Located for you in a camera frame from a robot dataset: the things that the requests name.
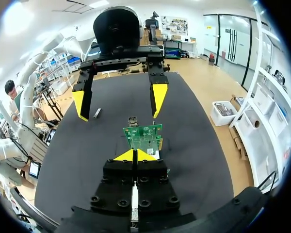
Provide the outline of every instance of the green circuit board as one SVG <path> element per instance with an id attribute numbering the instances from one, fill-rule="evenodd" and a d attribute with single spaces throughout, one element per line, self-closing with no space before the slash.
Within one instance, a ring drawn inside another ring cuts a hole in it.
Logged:
<path id="1" fill-rule="evenodd" d="M 160 135 L 162 125 L 123 128 L 128 144 L 132 149 L 141 149 L 147 154 L 161 150 L 163 139 Z"/>

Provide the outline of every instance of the black work surface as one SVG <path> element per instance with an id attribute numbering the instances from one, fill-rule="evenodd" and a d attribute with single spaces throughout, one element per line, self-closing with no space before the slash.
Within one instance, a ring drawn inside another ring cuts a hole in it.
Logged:
<path id="1" fill-rule="evenodd" d="M 180 199 L 182 214 L 202 217 L 233 198 L 233 186 L 217 135 L 194 93 L 176 73 L 155 120 L 163 124 L 161 158 Z M 128 117 L 153 124 L 147 74 L 93 82 L 91 119 L 78 118 L 71 104 L 51 141 L 40 171 L 35 206 L 55 221 L 71 216 L 71 206 L 89 209 L 107 159 L 129 149 L 123 127 Z M 102 111 L 93 119 L 96 110 Z"/>

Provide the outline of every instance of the plastic bin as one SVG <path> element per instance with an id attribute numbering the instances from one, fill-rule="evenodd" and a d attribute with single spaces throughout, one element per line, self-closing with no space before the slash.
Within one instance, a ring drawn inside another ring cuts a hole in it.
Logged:
<path id="1" fill-rule="evenodd" d="M 257 91 L 253 98 L 253 102 L 259 108 L 263 115 L 269 113 L 274 104 L 274 94 L 263 83 L 257 83 Z"/>
<path id="2" fill-rule="evenodd" d="M 275 104 L 275 108 L 269 119 L 269 123 L 276 137 L 278 137 L 282 133 L 282 131 L 288 126 L 288 122 L 277 103 Z"/>
<path id="3" fill-rule="evenodd" d="M 243 113 L 238 126 L 243 135 L 248 136 L 260 126 L 260 119 L 254 110 L 247 110 Z"/>
<path id="4" fill-rule="evenodd" d="M 63 93 L 66 92 L 66 90 L 68 90 L 68 85 L 66 82 L 58 81 L 52 85 L 52 88 L 57 96 L 61 96 Z"/>
<path id="5" fill-rule="evenodd" d="M 224 104 L 226 108 L 231 109 L 234 115 L 231 116 L 223 116 L 217 109 L 217 107 L 214 105 L 215 103 L 221 103 Z M 222 126 L 222 125 L 228 125 L 231 123 L 231 121 L 234 119 L 235 115 L 237 114 L 236 109 L 229 101 L 216 101 L 212 103 L 212 110 L 210 117 L 214 123 L 215 126 Z"/>

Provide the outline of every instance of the glass wall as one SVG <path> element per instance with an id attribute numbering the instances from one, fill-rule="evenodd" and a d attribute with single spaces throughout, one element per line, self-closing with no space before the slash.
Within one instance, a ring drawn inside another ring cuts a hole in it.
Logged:
<path id="1" fill-rule="evenodd" d="M 249 19 L 220 16 L 220 50 L 218 66 L 242 84 L 250 51 Z"/>
<path id="2" fill-rule="evenodd" d="M 219 23 L 218 16 L 205 16 L 204 24 L 204 52 L 203 54 L 208 57 L 212 53 L 214 55 L 214 60 L 216 61 L 216 56 L 218 52 L 219 43 Z"/>
<path id="3" fill-rule="evenodd" d="M 203 53 L 207 56 L 212 53 L 216 61 L 219 46 L 218 63 L 216 65 L 241 84 L 244 89 L 248 90 L 258 59 L 259 30 L 257 21 L 233 15 L 204 16 L 204 21 L 205 46 Z M 265 24 L 262 26 L 269 30 L 269 27 Z M 265 70 L 270 69 L 271 56 L 272 43 L 269 37 L 263 33 L 261 67 Z M 263 76 L 259 74 L 258 82 L 261 82 L 262 79 Z"/>

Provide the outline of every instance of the black motor housing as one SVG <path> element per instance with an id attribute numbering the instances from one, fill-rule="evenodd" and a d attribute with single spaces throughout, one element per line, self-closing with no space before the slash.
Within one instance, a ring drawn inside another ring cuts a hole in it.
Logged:
<path id="1" fill-rule="evenodd" d="M 96 18 L 93 27 L 101 54 L 111 54 L 118 47 L 139 46 L 139 20 L 136 13 L 128 7 L 106 9 Z"/>

